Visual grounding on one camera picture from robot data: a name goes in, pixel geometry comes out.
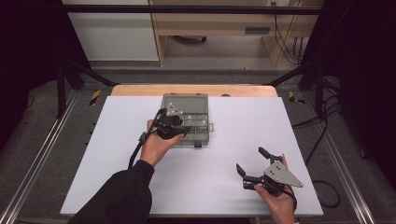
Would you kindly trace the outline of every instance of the gray floor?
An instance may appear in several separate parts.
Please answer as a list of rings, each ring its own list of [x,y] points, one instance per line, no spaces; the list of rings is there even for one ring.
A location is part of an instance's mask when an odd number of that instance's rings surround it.
[[[121,83],[262,84],[295,67],[286,60],[280,66],[273,67],[265,51],[257,50],[263,49],[260,38],[244,38],[209,36],[205,43],[171,38],[163,67],[141,62],[127,66],[123,63],[121,67],[113,64],[95,68],[105,77]],[[56,136],[39,176],[27,190],[29,194],[26,194],[22,207],[16,210],[20,223],[28,223],[26,218],[29,218],[30,223],[62,223],[59,220],[65,222],[68,219],[59,215],[65,194],[90,141],[106,96],[111,93],[111,88],[84,75],[83,79],[86,84],[82,91],[67,90],[69,96],[76,96],[76,102],[62,131]],[[295,77],[277,87],[292,124],[314,117],[309,104],[313,92],[299,91],[296,86],[298,80],[299,77]],[[101,90],[98,101],[95,105],[89,105],[96,90]],[[290,91],[294,92],[297,99],[304,99],[306,104],[290,102]],[[331,95],[328,91],[325,93],[326,96]],[[29,99],[31,106],[24,112],[20,124],[0,154],[2,211],[12,200],[56,121],[55,82],[31,91]],[[320,126],[308,126],[295,129],[294,132],[306,158],[318,140]],[[355,195],[350,194],[350,185],[345,183],[339,165],[333,160],[332,148],[342,155],[352,175],[352,183],[356,184],[374,221],[359,219],[361,216],[357,215],[359,209],[355,207]],[[309,162],[308,171],[313,180],[324,180],[334,185],[342,201],[336,208],[323,207],[323,217],[302,217],[301,223],[396,223],[396,193],[376,163],[361,158],[359,145],[342,114],[329,116],[328,134]],[[320,184],[316,187],[322,202],[335,202],[334,191]],[[262,219],[262,223],[271,222],[269,217]]]

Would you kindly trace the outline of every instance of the wire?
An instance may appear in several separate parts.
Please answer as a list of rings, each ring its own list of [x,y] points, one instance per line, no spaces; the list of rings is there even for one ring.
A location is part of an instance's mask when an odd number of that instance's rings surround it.
[[[341,203],[341,195],[340,195],[340,192],[338,192],[338,190],[335,188],[335,186],[333,186],[332,184],[330,184],[329,182],[324,181],[324,180],[314,180],[314,181],[312,181],[312,183],[313,184],[320,183],[320,184],[327,185],[332,190],[334,190],[334,192],[337,194],[337,201],[334,204],[323,203],[323,202],[321,202],[319,200],[320,205],[328,207],[328,208],[336,208],[336,207],[338,207],[340,205],[340,203]]]
[[[299,46],[298,53],[296,52],[297,51],[297,39],[298,39],[298,37],[295,36],[294,37],[294,41],[293,41],[293,57],[297,61],[297,64],[300,65],[302,60],[303,60],[302,52],[303,52],[303,40],[304,40],[304,38],[300,37],[300,46]]]
[[[326,113],[327,111],[330,111],[330,109],[332,109],[332,108],[333,108],[334,106],[336,106],[336,105],[339,105],[339,103],[337,102],[337,103],[335,103],[335,104],[329,106],[329,108],[327,108],[327,109],[325,110],[325,113]],[[333,114],[334,112],[336,112],[336,111],[338,111],[338,110],[339,110],[339,107],[336,108],[336,109],[334,109],[333,111],[327,113],[326,116],[329,117],[331,114]],[[297,123],[297,124],[293,124],[293,125],[291,125],[291,127],[292,127],[293,129],[299,129],[299,128],[303,128],[303,127],[306,127],[306,126],[310,126],[310,125],[312,125],[312,124],[317,124],[317,123],[322,122],[322,120],[320,120],[319,122],[312,123],[313,121],[315,121],[315,120],[317,120],[317,119],[319,119],[319,116],[315,116],[315,117],[313,117],[312,119],[308,119],[308,120],[306,120],[306,121],[303,121],[303,122],[300,122],[300,123]]]
[[[155,133],[155,131],[152,131],[154,128],[155,123],[157,122],[158,116],[164,111],[164,108],[161,108],[158,110],[157,114],[154,117],[154,121],[152,121],[151,126],[149,127],[148,131],[146,133],[142,133],[142,135],[139,138],[139,143],[137,144],[136,148],[134,149],[134,153],[132,154],[131,158],[129,159],[129,165],[128,165],[128,170],[132,168],[134,165],[134,159],[136,158],[137,153],[139,152],[140,148],[144,145],[144,142],[146,139],[152,134]]]
[[[297,61],[290,55],[288,46],[286,45],[286,42],[285,42],[285,40],[283,39],[282,34],[280,33],[279,29],[277,28],[277,19],[276,19],[276,15],[274,15],[274,18],[275,18],[275,41],[276,41],[277,45],[280,47],[280,50],[282,50],[283,55],[285,55],[285,58],[288,60],[288,62],[289,62],[289,63],[292,63],[292,64],[297,64]],[[282,46],[280,46],[279,41],[277,41],[276,33],[279,33],[280,38],[282,39],[283,45],[285,46],[286,52],[289,54],[289,57],[291,57],[291,58],[294,60],[294,62],[291,62],[291,61],[290,61],[290,59],[288,58],[288,55],[285,53],[285,50],[283,50]]]
[[[337,95],[330,96],[329,98],[327,98],[327,99],[324,101],[324,104],[323,104],[323,106],[324,106],[324,111],[327,110],[326,105],[327,105],[327,103],[329,102],[329,100],[332,99],[332,98],[334,98],[334,97],[337,97]],[[306,162],[305,162],[305,165],[306,165],[306,166],[308,165],[309,161],[311,160],[312,155],[313,155],[313,154],[315,153],[315,151],[317,150],[318,145],[319,145],[319,143],[320,143],[320,140],[323,138],[324,134],[326,133],[326,130],[327,130],[327,115],[326,115],[326,113],[324,113],[323,120],[324,120],[324,128],[323,128],[323,131],[322,131],[322,133],[321,133],[321,135],[320,135],[318,141],[315,143],[314,147],[312,148],[311,152],[309,153],[308,158],[306,159]]]
[[[289,196],[293,199],[293,208],[294,208],[294,211],[295,211],[296,208],[297,208],[297,199],[296,199],[296,197],[294,196],[294,191],[293,191],[293,189],[291,188],[291,186],[289,186],[289,185],[285,185],[285,186],[288,186],[288,188],[290,189],[291,193],[285,191],[284,189],[282,189],[282,188],[280,188],[280,187],[278,187],[278,186],[274,186],[274,187],[276,187],[280,192],[289,195]]]
[[[324,77],[324,86],[331,89],[334,92],[339,92],[340,87],[333,84],[327,77]]]
[[[32,98],[32,102],[28,105],[28,106],[26,106],[26,108],[25,109],[27,109],[27,108],[29,108],[34,102],[35,102],[35,97],[33,96],[33,95],[27,95],[27,96],[30,96],[31,98]]]
[[[323,90],[326,90],[326,91],[328,91],[328,92],[331,93],[331,94],[337,94],[337,93],[335,93],[335,91],[334,91],[331,87],[329,87],[329,86],[326,85],[326,84],[324,84]]]

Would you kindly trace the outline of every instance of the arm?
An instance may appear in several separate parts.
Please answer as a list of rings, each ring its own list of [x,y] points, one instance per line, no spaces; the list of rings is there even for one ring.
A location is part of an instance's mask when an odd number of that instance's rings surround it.
[[[152,204],[149,182],[154,167],[182,138],[180,134],[163,140],[151,134],[140,160],[131,169],[111,176],[68,223],[146,223]]]
[[[286,158],[283,155],[283,164],[287,167]],[[292,224],[294,223],[294,208],[293,199],[286,194],[281,194],[277,197],[272,196],[262,186],[256,185],[254,189],[265,200],[268,208],[271,211],[271,216],[276,224]],[[292,193],[289,187],[285,187],[285,191]]]

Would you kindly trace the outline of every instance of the table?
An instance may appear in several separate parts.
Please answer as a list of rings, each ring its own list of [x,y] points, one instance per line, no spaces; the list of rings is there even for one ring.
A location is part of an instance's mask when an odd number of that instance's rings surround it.
[[[262,175],[269,161],[259,154],[258,147],[275,155],[285,153],[291,171],[304,183],[302,189],[294,188],[299,201],[296,215],[323,214],[285,107],[273,87],[120,85],[106,100],[64,202],[63,215],[74,215],[111,175],[126,169],[138,136],[145,131],[147,119],[152,119],[159,109],[166,92],[207,93],[209,118],[214,121],[215,131],[207,147],[174,147],[156,166],[150,183],[151,217],[269,215],[257,193],[242,188],[242,178],[235,169],[238,162],[248,175]],[[224,93],[243,96],[221,97]],[[238,117],[254,118],[255,122],[235,123]]]

